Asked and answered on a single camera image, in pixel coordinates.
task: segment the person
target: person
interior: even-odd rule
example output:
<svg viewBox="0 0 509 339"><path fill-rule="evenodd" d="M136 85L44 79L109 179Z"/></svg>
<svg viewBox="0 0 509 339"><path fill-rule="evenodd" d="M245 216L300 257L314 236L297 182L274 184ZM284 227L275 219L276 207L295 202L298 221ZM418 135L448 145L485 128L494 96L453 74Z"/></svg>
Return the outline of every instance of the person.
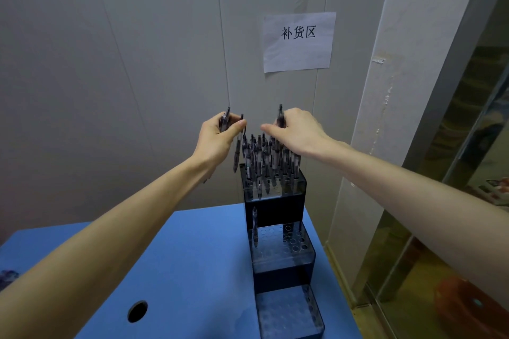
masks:
<svg viewBox="0 0 509 339"><path fill-rule="evenodd" d="M194 153L64 242L0 292L5 338L72 338L100 307L168 220L176 204L210 177L247 122L223 113L203 123ZM261 129L315 158L375 199L431 250L499 302L509 300L509 215L487 202L336 141L308 111L284 112L286 128Z"/></svg>

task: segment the person's left arm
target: person's left arm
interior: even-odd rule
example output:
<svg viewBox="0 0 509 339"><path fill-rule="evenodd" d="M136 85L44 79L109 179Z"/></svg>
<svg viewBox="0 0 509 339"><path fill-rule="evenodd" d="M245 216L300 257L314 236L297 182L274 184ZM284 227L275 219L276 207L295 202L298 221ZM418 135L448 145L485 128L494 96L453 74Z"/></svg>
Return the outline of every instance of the person's left arm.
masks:
<svg viewBox="0 0 509 339"><path fill-rule="evenodd" d="M0 292L2 337L73 338L122 281L177 203L226 158L246 121L203 123L191 157L56 248Z"/></svg>

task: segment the white paper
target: white paper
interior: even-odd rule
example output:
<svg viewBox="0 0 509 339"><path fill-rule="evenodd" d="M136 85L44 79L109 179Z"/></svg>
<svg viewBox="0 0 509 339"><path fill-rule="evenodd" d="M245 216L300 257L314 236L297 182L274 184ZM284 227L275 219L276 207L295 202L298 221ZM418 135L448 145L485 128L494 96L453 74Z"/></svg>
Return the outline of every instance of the white paper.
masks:
<svg viewBox="0 0 509 339"><path fill-rule="evenodd" d="M265 16L264 72L329 67L335 22L335 12Z"/></svg>

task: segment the chinese character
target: chinese character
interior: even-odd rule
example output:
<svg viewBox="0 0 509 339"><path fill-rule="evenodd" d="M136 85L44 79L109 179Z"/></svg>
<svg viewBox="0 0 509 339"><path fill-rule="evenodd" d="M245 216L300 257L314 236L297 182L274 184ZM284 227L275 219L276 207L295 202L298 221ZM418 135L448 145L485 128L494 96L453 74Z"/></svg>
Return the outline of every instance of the chinese character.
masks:
<svg viewBox="0 0 509 339"><path fill-rule="evenodd" d="M285 40L285 39L289 39L291 34L292 34L292 32L289 30L289 27L288 28L284 27L283 34L281 34L281 36L283 36L283 40Z"/></svg>
<svg viewBox="0 0 509 339"><path fill-rule="evenodd" d="M307 26L306 38L314 38L315 37L315 27L316 26Z"/></svg>
<svg viewBox="0 0 509 339"><path fill-rule="evenodd" d="M302 33L304 32L304 27L302 26L297 26L295 28L295 38L294 39L297 39L297 38L302 38L304 39L304 37L302 36Z"/></svg>

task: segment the black pen display stand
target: black pen display stand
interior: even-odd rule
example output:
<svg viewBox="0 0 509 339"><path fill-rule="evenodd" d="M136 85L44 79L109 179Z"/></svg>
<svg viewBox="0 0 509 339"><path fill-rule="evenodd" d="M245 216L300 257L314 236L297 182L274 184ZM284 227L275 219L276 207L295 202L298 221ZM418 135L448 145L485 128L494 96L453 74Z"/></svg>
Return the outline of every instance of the black pen display stand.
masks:
<svg viewBox="0 0 509 339"><path fill-rule="evenodd" d="M325 326L310 286L316 254L302 223L306 179L270 172L247 180L244 164L240 173L261 338L319 339Z"/></svg>

